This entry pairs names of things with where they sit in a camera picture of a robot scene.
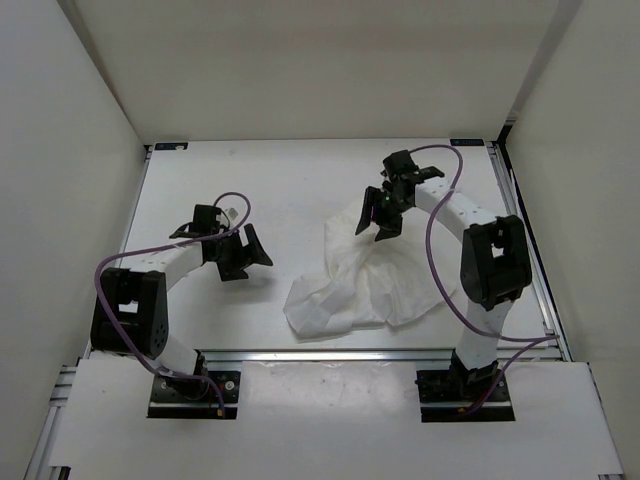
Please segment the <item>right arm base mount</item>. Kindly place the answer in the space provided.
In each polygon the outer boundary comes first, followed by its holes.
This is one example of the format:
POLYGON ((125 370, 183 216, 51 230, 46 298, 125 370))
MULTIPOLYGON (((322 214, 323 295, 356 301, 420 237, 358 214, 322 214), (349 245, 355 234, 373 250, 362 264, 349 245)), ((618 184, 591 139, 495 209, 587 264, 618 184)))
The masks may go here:
POLYGON ((446 369, 416 372, 422 423, 488 423, 516 420, 498 361, 467 369, 453 352, 446 369))

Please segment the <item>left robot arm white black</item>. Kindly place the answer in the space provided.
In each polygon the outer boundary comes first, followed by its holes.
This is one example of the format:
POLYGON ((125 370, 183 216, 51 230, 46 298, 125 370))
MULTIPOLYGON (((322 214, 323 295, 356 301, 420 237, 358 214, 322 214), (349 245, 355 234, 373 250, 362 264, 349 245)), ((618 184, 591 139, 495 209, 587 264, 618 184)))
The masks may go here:
POLYGON ((217 265, 223 282, 245 280, 252 265, 271 267, 254 227, 211 236, 184 237, 160 249, 147 249, 130 268, 100 267, 90 341, 94 349, 131 354, 156 375, 175 378, 188 400, 206 395, 210 377, 201 354, 177 340, 169 328, 168 293, 207 263, 217 265))

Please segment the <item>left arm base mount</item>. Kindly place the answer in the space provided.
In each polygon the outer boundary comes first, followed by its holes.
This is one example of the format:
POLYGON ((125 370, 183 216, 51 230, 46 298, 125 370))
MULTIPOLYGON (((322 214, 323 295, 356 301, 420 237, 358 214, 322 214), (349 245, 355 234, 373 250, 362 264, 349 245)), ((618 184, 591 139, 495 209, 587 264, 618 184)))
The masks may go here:
POLYGON ((235 420, 241 387, 241 371, 228 368, 208 369, 219 389, 224 408, 219 408, 217 393, 206 382, 153 380, 147 417, 150 419, 235 420))

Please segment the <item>white pleated skirt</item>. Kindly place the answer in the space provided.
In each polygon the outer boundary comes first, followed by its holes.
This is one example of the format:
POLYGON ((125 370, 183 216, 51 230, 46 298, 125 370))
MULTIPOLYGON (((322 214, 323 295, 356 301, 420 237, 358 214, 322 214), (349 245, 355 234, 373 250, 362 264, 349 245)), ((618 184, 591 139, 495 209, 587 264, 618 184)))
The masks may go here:
POLYGON ((355 330, 403 327, 444 303, 425 251, 428 215, 403 215, 400 236, 377 241, 369 227, 357 235, 360 204, 352 202, 324 224, 324 269, 296 278, 283 312, 304 339, 355 330))

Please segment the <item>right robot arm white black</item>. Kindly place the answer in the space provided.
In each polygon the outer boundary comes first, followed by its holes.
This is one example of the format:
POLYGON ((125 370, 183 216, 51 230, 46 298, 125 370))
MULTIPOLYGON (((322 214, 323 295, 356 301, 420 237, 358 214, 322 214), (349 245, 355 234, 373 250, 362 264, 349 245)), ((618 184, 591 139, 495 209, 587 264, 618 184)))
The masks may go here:
POLYGON ((477 396, 497 375, 497 346, 506 317, 532 280, 524 224, 516 215, 498 216, 433 177, 404 186, 386 181, 364 193, 358 234, 371 224, 377 241, 402 232, 403 213, 429 214, 427 232, 438 222, 461 245, 460 283, 467 296, 465 328, 451 357, 449 387, 460 399, 477 396))

